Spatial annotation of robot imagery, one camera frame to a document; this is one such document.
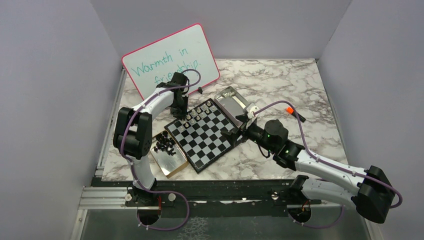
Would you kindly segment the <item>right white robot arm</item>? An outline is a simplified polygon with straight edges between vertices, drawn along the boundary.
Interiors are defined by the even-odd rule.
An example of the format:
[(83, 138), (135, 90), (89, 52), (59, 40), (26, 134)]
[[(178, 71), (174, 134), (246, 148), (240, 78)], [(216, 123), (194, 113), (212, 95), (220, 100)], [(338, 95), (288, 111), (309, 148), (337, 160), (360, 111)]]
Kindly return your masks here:
[(268, 156), (280, 167), (319, 177), (296, 177), (288, 190), (292, 202), (324, 200), (355, 208), (359, 215), (374, 223), (386, 221), (389, 210), (394, 208), (396, 192), (381, 168), (372, 165), (364, 169), (322, 157), (289, 140), (289, 131), (277, 119), (259, 127), (246, 115), (238, 118), (244, 120), (240, 127), (221, 131), (231, 145), (237, 140), (250, 140), (260, 150), (268, 151)]

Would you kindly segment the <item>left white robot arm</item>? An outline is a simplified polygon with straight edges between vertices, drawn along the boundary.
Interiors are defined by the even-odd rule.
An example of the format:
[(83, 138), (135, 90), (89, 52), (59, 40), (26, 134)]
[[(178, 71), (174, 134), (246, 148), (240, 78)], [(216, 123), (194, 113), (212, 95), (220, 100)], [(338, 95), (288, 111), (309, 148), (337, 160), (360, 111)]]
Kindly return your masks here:
[(134, 108), (122, 107), (118, 111), (113, 146), (129, 164), (133, 177), (132, 194), (144, 205), (157, 200), (157, 191), (148, 153), (153, 141), (153, 120), (165, 109), (182, 120), (188, 114), (189, 79), (175, 72), (168, 82), (158, 84), (154, 92)]

